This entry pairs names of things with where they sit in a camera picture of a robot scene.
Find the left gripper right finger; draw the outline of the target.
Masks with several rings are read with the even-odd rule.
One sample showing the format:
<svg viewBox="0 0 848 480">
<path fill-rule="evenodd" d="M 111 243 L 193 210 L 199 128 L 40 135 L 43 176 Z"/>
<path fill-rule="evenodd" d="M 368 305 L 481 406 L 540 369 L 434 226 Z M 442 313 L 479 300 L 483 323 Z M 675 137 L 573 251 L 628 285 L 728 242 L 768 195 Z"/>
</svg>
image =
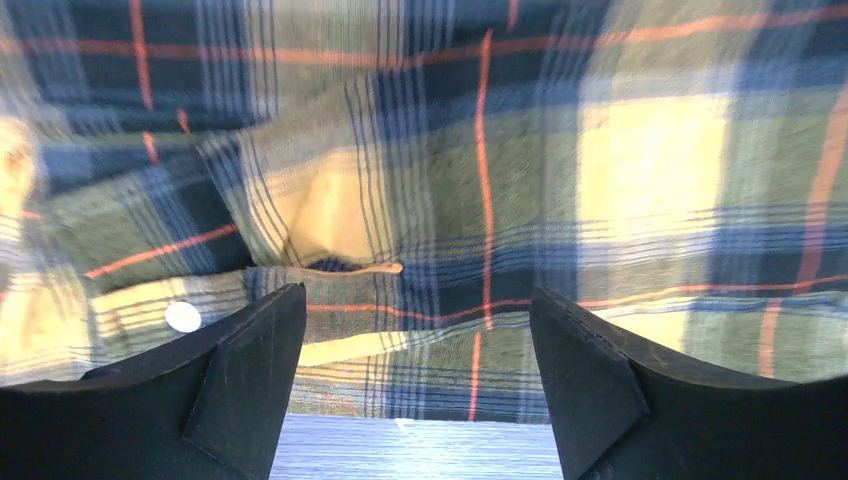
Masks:
<svg viewBox="0 0 848 480">
<path fill-rule="evenodd" d="M 566 479 L 843 479 L 847 380 L 671 350 L 544 289 L 530 327 Z"/>
</svg>

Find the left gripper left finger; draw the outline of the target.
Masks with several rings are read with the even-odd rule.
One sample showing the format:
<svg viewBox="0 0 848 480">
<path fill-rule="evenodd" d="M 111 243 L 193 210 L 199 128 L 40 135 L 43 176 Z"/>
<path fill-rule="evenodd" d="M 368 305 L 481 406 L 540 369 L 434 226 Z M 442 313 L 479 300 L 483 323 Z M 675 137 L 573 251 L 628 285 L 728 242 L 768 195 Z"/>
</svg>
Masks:
<svg viewBox="0 0 848 480">
<path fill-rule="evenodd" d="M 169 343 L 1 391 L 5 479 L 266 479 L 306 327 L 282 288 Z"/>
</svg>

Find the yellow plaid flannel shirt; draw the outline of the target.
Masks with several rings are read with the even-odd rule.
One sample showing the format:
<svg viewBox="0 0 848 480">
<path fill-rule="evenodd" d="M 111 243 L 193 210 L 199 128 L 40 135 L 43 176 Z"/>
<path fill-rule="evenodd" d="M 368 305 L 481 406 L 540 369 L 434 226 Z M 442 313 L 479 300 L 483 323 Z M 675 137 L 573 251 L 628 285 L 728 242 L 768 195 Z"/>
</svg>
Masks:
<svg viewBox="0 0 848 480">
<path fill-rule="evenodd" d="M 290 408 L 544 423 L 535 288 L 847 371 L 843 1 L 5 1 L 1 381 L 286 283 Z"/>
</svg>

